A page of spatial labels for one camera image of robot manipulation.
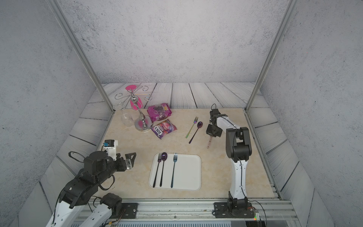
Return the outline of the white square tray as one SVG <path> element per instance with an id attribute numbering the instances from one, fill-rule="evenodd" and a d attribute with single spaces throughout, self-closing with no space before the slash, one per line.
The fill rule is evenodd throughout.
<path id="1" fill-rule="evenodd" d="M 183 191 L 198 191 L 201 188 L 201 158 L 198 155 L 178 154 L 178 160 L 175 165 L 174 187 L 171 188 L 173 173 L 173 153 L 168 153 L 167 160 L 164 163 L 163 185 L 159 186 L 162 174 L 163 162 L 160 163 L 155 188 L 172 189 Z M 155 174 L 158 164 L 158 154 L 153 158 L 149 186 L 153 188 Z"/>

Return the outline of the purple candy packet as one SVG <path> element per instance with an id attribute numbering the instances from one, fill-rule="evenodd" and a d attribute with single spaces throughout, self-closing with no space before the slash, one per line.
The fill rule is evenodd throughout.
<path id="1" fill-rule="evenodd" d="M 169 119 L 153 126 L 151 128 L 152 132 L 159 138 L 162 139 L 167 134 L 172 133 L 173 131 L 177 130 L 177 127 L 171 123 Z"/>

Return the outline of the silver glass holder stand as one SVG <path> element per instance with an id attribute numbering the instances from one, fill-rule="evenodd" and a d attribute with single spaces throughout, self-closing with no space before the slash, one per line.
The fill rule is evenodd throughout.
<path id="1" fill-rule="evenodd" d="M 137 86 L 135 94 L 140 98 L 140 96 L 145 96 L 146 101 L 150 101 L 151 94 L 137 94 L 137 92 L 142 89 L 143 92 L 148 91 L 148 86 L 141 86 L 140 88 Z M 124 107 L 126 108 L 128 103 L 130 103 L 130 93 L 128 91 L 127 95 L 124 95 L 123 93 L 117 93 L 115 95 L 115 100 L 118 101 L 118 103 L 123 102 Z M 139 113 L 138 118 L 134 121 L 134 126 L 136 130 L 138 131 L 148 131 L 152 128 L 153 123 L 149 115 L 145 115 L 142 111 L 143 107 L 137 111 Z"/>

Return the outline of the aluminium frame post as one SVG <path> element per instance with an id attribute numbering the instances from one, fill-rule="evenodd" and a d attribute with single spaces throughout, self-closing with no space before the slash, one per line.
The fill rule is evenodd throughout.
<path id="1" fill-rule="evenodd" d="M 100 93 L 102 99 L 106 102 L 108 108 L 112 113 L 115 112 L 113 105 L 105 92 L 98 76 L 96 75 L 93 67 L 91 66 L 85 52 L 83 51 L 79 41 L 77 40 L 74 32 L 72 31 L 66 17 L 64 16 L 58 2 L 56 0 L 47 0 L 46 1 L 48 6 L 50 7 L 51 11 L 53 12 L 56 20 L 58 21 L 61 29 L 63 30 L 64 34 L 66 35 L 67 39 L 70 41 L 74 51 L 76 52 L 78 58 L 80 59 L 81 63 L 83 64 L 84 68 L 86 69 L 89 77 L 93 81 L 96 89 Z"/>
<path id="2" fill-rule="evenodd" d="M 290 0 L 289 1 L 289 4 L 287 6 L 287 9 L 285 11 L 285 14 L 282 18 L 282 21 L 279 25 L 279 28 L 277 30 L 277 33 L 275 35 L 275 38 L 273 40 L 273 43 L 271 45 L 271 48 L 268 52 L 268 55 L 264 61 L 264 64 L 262 66 L 262 69 L 257 77 L 257 80 L 255 82 L 255 85 L 254 85 L 254 88 L 252 90 L 252 93 L 251 93 L 251 96 L 248 100 L 248 103 L 247 103 L 247 106 L 245 108 L 245 112 L 249 112 L 249 110 L 252 108 L 252 105 L 253 105 L 253 102 L 257 96 L 257 93 L 258 91 L 260 90 L 262 84 L 263 84 L 263 81 L 267 75 L 267 72 L 268 72 L 268 69 L 270 68 L 272 62 L 273 62 L 273 59 L 276 55 L 276 52 L 279 48 L 279 45 L 286 33 L 286 30 L 287 30 L 287 27 L 294 15 L 294 11 L 296 10 L 296 7 L 298 5 L 298 0 Z"/>

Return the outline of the rainbow purple spoon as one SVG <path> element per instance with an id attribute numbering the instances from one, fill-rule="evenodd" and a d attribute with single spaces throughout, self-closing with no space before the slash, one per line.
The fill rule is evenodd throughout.
<path id="1" fill-rule="evenodd" d="M 199 130 L 200 128 L 202 128 L 202 127 L 203 127 L 203 122 L 198 122 L 198 123 L 197 123 L 197 130 L 195 131 L 194 135 L 193 135 L 193 136 L 192 136 L 192 138 L 190 139 L 189 144 L 191 144 L 191 143 L 192 143 L 192 141 L 193 141 L 193 139 L 194 139 L 194 137 L 195 137 L 196 133 L 197 133 L 197 132 L 198 132 L 198 130 Z"/>

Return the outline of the right aluminium frame post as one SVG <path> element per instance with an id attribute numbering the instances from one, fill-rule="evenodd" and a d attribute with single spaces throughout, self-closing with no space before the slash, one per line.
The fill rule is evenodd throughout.
<path id="1" fill-rule="evenodd" d="M 267 75 L 267 72 L 268 72 L 268 69 L 270 68 L 272 62 L 273 62 L 273 59 L 276 55 L 276 52 L 279 48 L 279 45 L 286 33 L 286 30 L 287 30 L 287 27 L 294 15 L 294 11 L 296 10 L 296 7 L 298 5 L 298 0 L 290 0 L 289 1 L 289 4 L 287 6 L 287 9 L 285 11 L 285 14 L 282 18 L 282 21 L 279 25 L 279 28 L 277 30 L 277 33 L 275 35 L 275 38 L 273 40 L 273 43 L 271 45 L 271 48 L 268 52 L 268 55 L 264 61 L 264 64 L 262 66 L 262 69 L 257 77 L 257 80 L 255 82 L 255 85 L 254 85 L 254 88 L 252 90 L 252 93 L 251 93 L 251 96 L 248 100 L 248 103 L 247 103 L 247 106 L 245 108 L 245 112 L 249 112 L 249 110 L 252 108 L 252 105 L 253 105 L 253 102 L 257 96 L 257 93 L 258 91 L 260 90 L 262 84 L 263 84 L 263 81 Z"/>

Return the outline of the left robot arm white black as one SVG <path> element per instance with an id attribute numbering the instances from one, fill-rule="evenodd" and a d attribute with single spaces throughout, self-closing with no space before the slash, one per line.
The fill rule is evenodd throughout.
<path id="1" fill-rule="evenodd" d="M 94 194 L 99 189 L 105 190 L 102 183 L 115 178 L 115 172 L 131 169 L 136 156 L 136 153 L 126 154 L 125 157 L 116 154 L 112 158 L 106 151 L 95 151 L 84 158 L 84 167 L 61 190 L 47 226 L 70 227 Z M 137 208 L 137 203 L 123 203 L 121 197 L 108 193 L 81 226 L 105 227 L 121 219 L 135 219 Z"/>

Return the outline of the blue fork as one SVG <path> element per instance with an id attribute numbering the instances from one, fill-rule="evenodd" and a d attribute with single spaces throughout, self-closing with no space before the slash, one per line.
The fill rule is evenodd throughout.
<path id="1" fill-rule="evenodd" d="M 173 166 L 173 173 L 172 173 L 172 180 L 171 180 L 171 188 L 174 187 L 175 165 L 176 165 L 177 160 L 178 160 L 178 154 L 175 153 L 174 157 L 173 157 L 174 166 Z"/>

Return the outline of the silver spoon pink handle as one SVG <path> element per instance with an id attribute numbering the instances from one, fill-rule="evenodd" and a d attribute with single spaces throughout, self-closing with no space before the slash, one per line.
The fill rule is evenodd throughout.
<path id="1" fill-rule="evenodd" d="M 207 149 L 209 149 L 211 147 L 212 139 L 213 139 L 213 137 L 210 136 L 210 139 L 209 139 L 208 145 L 207 145 Z"/>

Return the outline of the pink wine glass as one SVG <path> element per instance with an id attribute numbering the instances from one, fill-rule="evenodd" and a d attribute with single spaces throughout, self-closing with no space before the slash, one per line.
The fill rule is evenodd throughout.
<path id="1" fill-rule="evenodd" d="M 130 106 L 133 110 L 139 111 L 142 107 L 141 99 L 135 94 L 137 86 L 129 85 L 126 87 L 126 90 L 130 93 Z"/>

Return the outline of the dark purple fork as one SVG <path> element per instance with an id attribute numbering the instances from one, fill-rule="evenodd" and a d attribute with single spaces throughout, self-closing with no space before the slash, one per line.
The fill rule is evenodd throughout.
<path id="1" fill-rule="evenodd" d="M 159 165 L 162 162 L 162 153 L 159 153 L 158 155 L 158 164 L 157 164 L 157 170 L 156 170 L 156 174 L 155 174 L 155 179 L 154 179 L 154 183 L 153 183 L 153 188 L 156 187 L 156 183 L 157 183 L 157 175 L 158 175 L 158 169 L 159 169 Z"/>

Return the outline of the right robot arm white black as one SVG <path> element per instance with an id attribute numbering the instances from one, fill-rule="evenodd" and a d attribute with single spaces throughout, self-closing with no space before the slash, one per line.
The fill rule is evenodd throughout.
<path id="1" fill-rule="evenodd" d="M 246 168 L 252 155 L 249 129 L 235 124 L 217 108 L 211 109 L 206 134 L 221 137 L 226 133 L 226 155 L 232 163 L 232 183 L 227 200 L 227 210 L 231 214 L 248 209 L 246 192 Z"/>

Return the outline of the left aluminium frame post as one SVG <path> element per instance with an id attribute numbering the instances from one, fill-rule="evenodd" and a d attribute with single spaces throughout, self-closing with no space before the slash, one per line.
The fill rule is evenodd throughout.
<path id="1" fill-rule="evenodd" d="M 96 89 L 100 93 L 102 99 L 106 102 L 108 108 L 112 113 L 115 112 L 113 105 L 105 92 L 98 76 L 96 75 L 93 67 L 91 66 L 85 52 L 83 51 L 79 41 L 77 40 L 74 32 L 72 31 L 66 17 L 64 16 L 58 2 L 56 0 L 47 0 L 46 1 L 48 6 L 50 7 L 51 11 L 53 12 L 56 20 L 58 21 L 61 29 L 63 30 L 64 34 L 66 35 L 67 39 L 70 41 L 74 51 L 76 52 L 78 58 L 80 59 L 81 63 L 83 64 L 84 68 L 86 69 L 89 77 L 93 81 Z"/>

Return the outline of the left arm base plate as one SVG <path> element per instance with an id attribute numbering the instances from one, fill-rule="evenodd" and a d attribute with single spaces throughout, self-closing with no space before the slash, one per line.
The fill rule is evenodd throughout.
<path id="1" fill-rule="evenodd" d="M 138 203 L 121 203 L 112 206 L 110 219 L 135 219 Z"/>

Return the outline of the magenta snack packet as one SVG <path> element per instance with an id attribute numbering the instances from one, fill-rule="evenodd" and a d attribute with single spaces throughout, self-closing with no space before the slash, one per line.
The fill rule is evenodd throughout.
<path id="1" fill-rule="evenodd" d="M 158 105 L 150 106 L 147 112 L 152 120 L 152 122 L 161 121 L 167 119 L 172 115 L 172 110 L 167 103 L 161 103 Z"/>

